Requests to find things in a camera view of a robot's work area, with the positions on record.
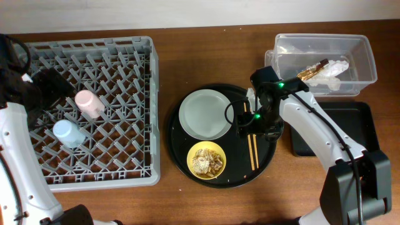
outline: white wall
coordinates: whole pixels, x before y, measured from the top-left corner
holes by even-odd
[[[399,18],[399,0],[0,0],[9,34]]]

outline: wooden chopstick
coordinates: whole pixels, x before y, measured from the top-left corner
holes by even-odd
[[[257,152],[257,141],[256,141],[255,134],[252,135],[252,142],[254,144],[254,153],[256,154],[256,165],[257,165],[257,169],[258,169],[258,152]]]
[[[244,106],[244,112],[247,112],[248,110],[246,109],[246,103],[243,103]],[[249,143],[249,152],[250,152],[250,160],[251,160],[251,170],[254,170],[254,159],[253,159],[253,149],[251,147],[251,138],[250,134],[247,135],[247,141]]]

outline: tray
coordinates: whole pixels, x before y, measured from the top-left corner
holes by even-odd
[[[158,57],[150,37],[27,43],[29,75],[54,68],[78,91],[96,93],[106,106],[97,119],[67,98],[37,120],[30,132],[52,191],[153,185],[160,178],[157,114]],[[15,46],[18,57],[26,53]],[[69,149],[52,128],[68,119],[87,137]]]
[[[213,84],[204,86],[201,89],[212,89],[219,91],[220,93],[223,93],[230,101],[235,101],[246,97],[245,89],[229,84]],[[247,138],[239,139],[239,137],[236,136],[236,127],[233,125],[224,136],[213,140],[213,142],[222,147],[226,154],[227,163],[224,172],[216,179],[211,180],[202,180],[195,177],[188,168],[186,157],[190,148],[201,140],[194,139],[183,130],[179,122],[178,115],[181,103],[182,101],[172,112],[166,132],[168,134],[167,139],[169,155],[176,166],[187,177],[199,184],[203,184],[211,188],[233,188],[252,181],[266,169],[267,165],[273,158],[276,142],[270,143],[263,137],[257,137],[259,169],[252,171],[248,140]],[[243,113],[243,103],[234,104],[234,112],[235,114]]]
[[[373,116],[364,102],[320,102],[325,113],[351,138],[368,151],[379,150]],[[315,156],[300,134],[291,127],[292,148],[296,156]]]

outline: black round tray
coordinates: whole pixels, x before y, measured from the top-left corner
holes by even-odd
[[[200,89],[212,89],[224,94],[231,102],[246,97],[246,90],[229,85],[229,84],[213,84],[204,86]],[[236,125],[222,137],[212,140],[222,147],[226,155],[225,170],[216,179],[202,180],[194,176],[186,164],[186,157],[190,148],[201,140],[195,139],[188,135],[179,122],[179,107],[182,101],[176,106],[172,112],[167,126],[167,140],[169,154],[176,166],[190,179],[199,184],[209,186],[211,188],[233,188],[252,181],[258,177],[267,167],[275,153],[276,142],[268,142],[263,137],[257,137],[257,151],[259,160],[259,169],[256,167],[256,159],[254,158],[255,170],[251,170],[250,153],[247,138],[239,138],[236,135]],[[234,104],[235,114],[243,113],[243,104]]]

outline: brown wrapper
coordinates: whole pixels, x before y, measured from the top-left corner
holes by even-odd
[[[329,61],[324,59],[316,64],[312,65],[310,68],[306,69],[303,72],[300,72],[297,77],[300,78],[302,81],[308,80],[313,76],[317,75],[321,70],[324,69],[324,66],[328,65]]]

